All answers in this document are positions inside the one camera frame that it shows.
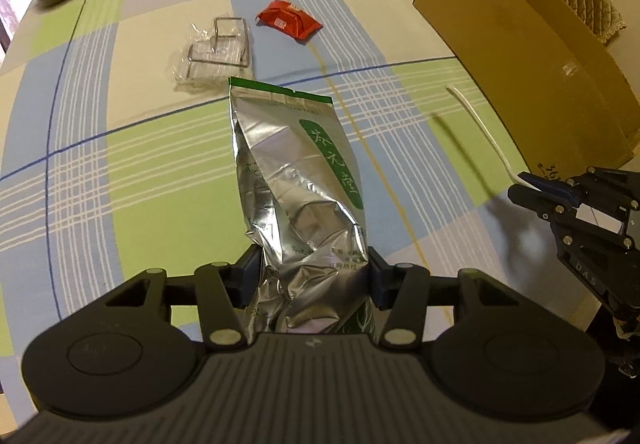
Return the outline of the silver green tea bag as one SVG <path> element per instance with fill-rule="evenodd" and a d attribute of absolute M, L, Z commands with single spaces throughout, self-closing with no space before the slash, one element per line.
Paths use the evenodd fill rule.
<path fill-rule="evenodd" d="M 232 77 L 229 103 L 246 234 L 262 249 L 247 339 L 373 334 L 359 169 L 332 100 Z"/>

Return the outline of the beige plastic spoon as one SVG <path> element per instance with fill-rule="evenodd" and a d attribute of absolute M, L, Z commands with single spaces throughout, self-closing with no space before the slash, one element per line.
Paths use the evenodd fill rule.
<path fill-rule="evenodd" d="M 484 138 L 488 141 L 492 150 L 500 159 L 504 170 L 510 176 L 510 179 L 513 184 L 520 184 L 529 188 L 533 188 L 532 184 L 527 183 L 524 178 L 521 178 L 512 168 L 508 157 L 504 154 L 501 147 L 495 140 L 494 136 L 489 131 L 488 127 L 484 123 L 483 119 L 480 118 L 480 115 L 477 113 L 471 102 L 466 98 L 466 96 L 455 86 L 452 84 L 448 84 L 446 86 L 447 92 L 464 108 L 466 113 L 472 118 L 476 126 L 480 129 L 480 132 L 483 133 Z"/>

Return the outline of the large cardboard box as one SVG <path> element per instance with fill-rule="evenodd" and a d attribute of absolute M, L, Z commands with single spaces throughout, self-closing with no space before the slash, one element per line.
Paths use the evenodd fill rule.
<path fill-rule="evenodd" d="M 413 0 L 536 175 L 618 169 L 639 141 L 639 103 L 615 60 L 562 0 Z"/>

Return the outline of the checkered tablecloth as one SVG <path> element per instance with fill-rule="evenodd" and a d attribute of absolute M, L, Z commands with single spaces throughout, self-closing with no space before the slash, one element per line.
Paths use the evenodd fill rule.
<path fill-rule="evenodd" d="M 1 67 L 1 429 L 34 413 L 20 364 L 37 334 L 159 266 L 232 261 L 247 238 L 224 93 L 179 89 L 172 66 L 220 15 L 273 0 L 69 0 L 31 8 Z M 548 227 L 447 92 L 518 150 L 413 0 L 287 0 L 322 29 L 299 44 L 253 26 L 256 79 L 327 95 L 362 179 L 367 235 L 392 262 L 480 268 L 578 327 L 594 297 L 556 262 Z"/>

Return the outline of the clear bag with metal hook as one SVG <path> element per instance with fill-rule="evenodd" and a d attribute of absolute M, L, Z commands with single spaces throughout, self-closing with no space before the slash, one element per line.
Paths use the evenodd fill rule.
<path fill-rule="evenodd" d="M 244 18 L 222 15 L 208 29 L 192 28 L 172 66 L 179 88 L 223 91 L 231 78 L 253 78 L 253 41 Z"/>

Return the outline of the red snack packet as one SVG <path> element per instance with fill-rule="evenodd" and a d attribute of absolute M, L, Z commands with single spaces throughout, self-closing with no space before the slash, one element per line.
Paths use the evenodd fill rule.
<path fill-rule="evenodd" d="M 306 42 L 322 29 L 318 20 L 285 0 L 273 0 L 256 19 L 258 24 L 279 30 L 298 42 Z"/>

